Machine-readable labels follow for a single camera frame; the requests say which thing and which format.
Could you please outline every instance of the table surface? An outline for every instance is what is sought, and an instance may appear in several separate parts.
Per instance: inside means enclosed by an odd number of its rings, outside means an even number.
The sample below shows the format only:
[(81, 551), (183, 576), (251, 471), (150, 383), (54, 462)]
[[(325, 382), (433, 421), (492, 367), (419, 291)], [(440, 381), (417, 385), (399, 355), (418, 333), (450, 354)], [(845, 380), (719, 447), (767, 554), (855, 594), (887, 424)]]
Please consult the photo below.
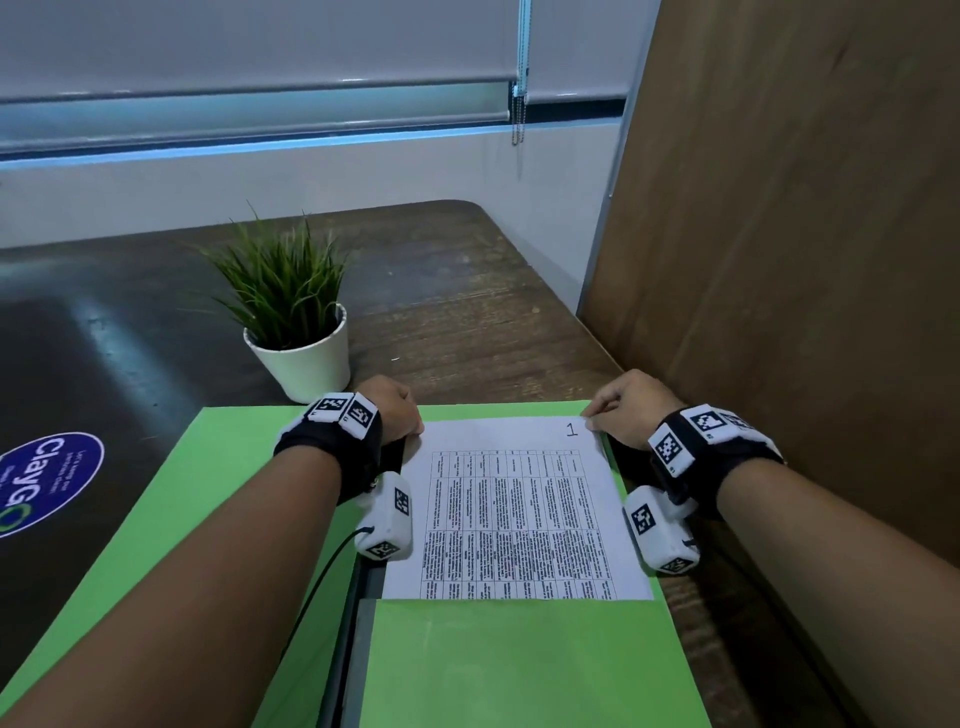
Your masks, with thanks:
[[(354, 381), (393, 376), (426, 404), (577, 400), (620, 371), (475, 205), (310, 221), (349, 250), (341, 300)], [(199, 249), (231, 235), (217, 226), (0, 251), (0, 451), (63, 430), (107, 448), (81, 496), (0, 541), (3, 684), (201, 407), (289, 403), (210, 300), (227, 289)], [(722, 529), (706, 536), (732, 548)], [(661, 580), (713, 725), (848, 725), (842, 696), (736, 562), (708, 549), (690, 576)]]

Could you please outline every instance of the purple sticker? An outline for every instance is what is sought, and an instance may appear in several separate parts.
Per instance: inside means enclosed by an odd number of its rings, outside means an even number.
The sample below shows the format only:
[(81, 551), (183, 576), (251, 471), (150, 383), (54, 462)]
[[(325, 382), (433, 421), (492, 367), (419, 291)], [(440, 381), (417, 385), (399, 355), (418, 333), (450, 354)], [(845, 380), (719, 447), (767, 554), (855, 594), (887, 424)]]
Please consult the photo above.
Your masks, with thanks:
[(86, 432), (40, 437), (0, 455), (0, 539), (59, 511), (103, 462), (104, 444)]

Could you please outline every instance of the pot rim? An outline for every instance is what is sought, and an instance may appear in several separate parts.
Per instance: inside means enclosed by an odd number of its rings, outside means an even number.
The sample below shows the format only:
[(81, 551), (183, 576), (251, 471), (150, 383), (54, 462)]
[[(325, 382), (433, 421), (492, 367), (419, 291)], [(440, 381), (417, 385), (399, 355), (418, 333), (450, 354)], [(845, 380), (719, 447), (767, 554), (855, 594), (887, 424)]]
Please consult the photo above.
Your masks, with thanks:
[(313, 344), (307, 344), (305, 347), (299, 347), (298, 349), (264, 349), (263, 347), (258, 347), (258, 346), (251, 340), (251, 338), (250, 338), (250, 330), (249, 330), (248, 328), (246, 328), (246, 327), (244, 327), (244, 329), (243, 329), (243, 340), (244, 340), (244, 342), (246, 342), (247, 346), (249, 346), (251, 349), (253, 349), (253, 350), (257, 351), (257, 352), (266, 352), (266, 353), (296, 353), (296, 352), (303, 352), (303, 351), (305, 351), (305, 350), (307, 350), (307, 349), (310, 349), (311, 347), (317, 346), (318, 344), (322, 344), (324, 341), (329, 341), (329, 340), (332, 339), (334, 336), (336, 336), (338, 333), (340, 333), (341, 329), (343, 329), (343, 328), (347, 325), (347, 309), (344, 308), (344, 305), (343, 305), (342, 303), (340, 303), (339, 301), (337, 302), (337, 311), (340, 313), (340, 324), (338, 324), (337, 327), (336, 327), (335, 329), (333, 329), (333, 331), (332, 331), (331, 333), (329, 333), (327, 336), (325, 336), (325, 337), (324, 337), (323, 339), (321, 339), (320, 341), (315, 341), (315, 342), (313, 342)]

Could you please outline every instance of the green folder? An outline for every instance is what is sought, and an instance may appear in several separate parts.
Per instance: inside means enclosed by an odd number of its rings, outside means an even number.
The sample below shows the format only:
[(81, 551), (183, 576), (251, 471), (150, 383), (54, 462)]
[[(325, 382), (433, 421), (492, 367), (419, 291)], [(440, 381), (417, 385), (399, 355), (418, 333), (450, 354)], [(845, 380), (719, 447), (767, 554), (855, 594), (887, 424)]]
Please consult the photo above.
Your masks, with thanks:
[[(583, 406), (441, 405), (421, 412), (427, 421), (440, 421), (573, 415)], [(300, 411), (200, 412), (0, 693), (0, 715), (267, 460), (277, 431)], [(615, 467), (614, 474), (622, 489)], [(318, 569), (359, 519), (350, 503), (337, 509)], [(264, 697), (255, 728), (314, 725), (351, 572), (349, 557), (330, 569)], [(572, 726), (597, 720), (709, 726), (656, 579), (651, 586), (656, 598), (646, 602), (380, 601), (362, 725)]]

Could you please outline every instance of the forearm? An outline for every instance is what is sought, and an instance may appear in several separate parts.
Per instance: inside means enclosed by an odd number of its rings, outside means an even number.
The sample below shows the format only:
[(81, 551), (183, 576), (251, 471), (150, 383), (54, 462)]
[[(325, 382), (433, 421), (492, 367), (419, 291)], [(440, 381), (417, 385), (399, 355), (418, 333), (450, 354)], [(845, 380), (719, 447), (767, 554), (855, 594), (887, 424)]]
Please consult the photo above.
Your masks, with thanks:
[(171, 551), (10, 710), (4, 726), (247, 726), (340, 492), (290, 448)]
[(717, 505), (877, 725), (960, 715), (960, 571), (784, 466), (751, 460)]

